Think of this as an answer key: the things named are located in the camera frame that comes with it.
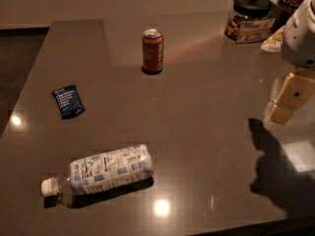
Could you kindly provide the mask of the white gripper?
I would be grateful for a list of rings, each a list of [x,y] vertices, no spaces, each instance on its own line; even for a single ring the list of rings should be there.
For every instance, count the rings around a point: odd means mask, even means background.
[[[264,115],[285,124],[315,94],[315,0],[304,0],[285,24],[283,59],[301,67],[273,83]]]

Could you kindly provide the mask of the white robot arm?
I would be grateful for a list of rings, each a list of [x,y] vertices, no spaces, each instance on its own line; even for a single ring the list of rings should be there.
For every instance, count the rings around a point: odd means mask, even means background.
[[[293,66],[275,79],[265,110],[267,123],[284,125],[315,94],[315,0],[304,0],[261,48]]]

